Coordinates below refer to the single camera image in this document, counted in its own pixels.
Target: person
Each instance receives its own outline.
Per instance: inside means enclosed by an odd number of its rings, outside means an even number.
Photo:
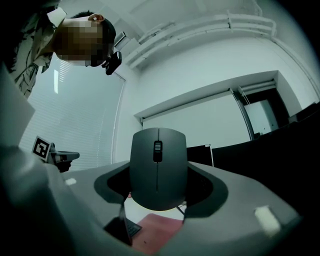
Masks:
[[[113,54],[116,31],[101,14],[80,12],[66,18],[57,6],[40,9],[22,24],[13,36],[13,49],[4,63],[21,93],[28,98],[36,75],[50,65],[53,53],[61,60],[97,67]]]

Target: black keyboard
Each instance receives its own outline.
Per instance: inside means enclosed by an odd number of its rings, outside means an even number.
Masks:
[[[125,218],[125,220],[129,236],[132,238],[140,229],[142,229],[142,226],[132,222],[130,219]]]

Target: red mat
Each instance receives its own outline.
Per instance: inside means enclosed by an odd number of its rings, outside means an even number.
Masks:
[[[137,224],[142,229],[132,238],[132,247],[145,254],[154,254],[179,231],[183,221],[150,213]]]

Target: patterned shirt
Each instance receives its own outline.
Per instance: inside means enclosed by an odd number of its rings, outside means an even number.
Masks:
[[[19,32],[11,58],[5,61],[15,85],[26,98],[36,83],[39,67],[43,67],[42,73],[49,68],[53,53],[39,53],[49,44],[67,15],[60,7],[56,9],[59,2],[51,1],[51,6],[32,14]]]

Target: shirt collar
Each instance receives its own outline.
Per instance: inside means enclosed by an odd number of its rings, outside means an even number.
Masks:
[[[48,12],[46,14],[50,20],[50,22],[57,28],[60,23],[65,19],[67,16],[66,12],[61,8],[58,7],[57,9]]]

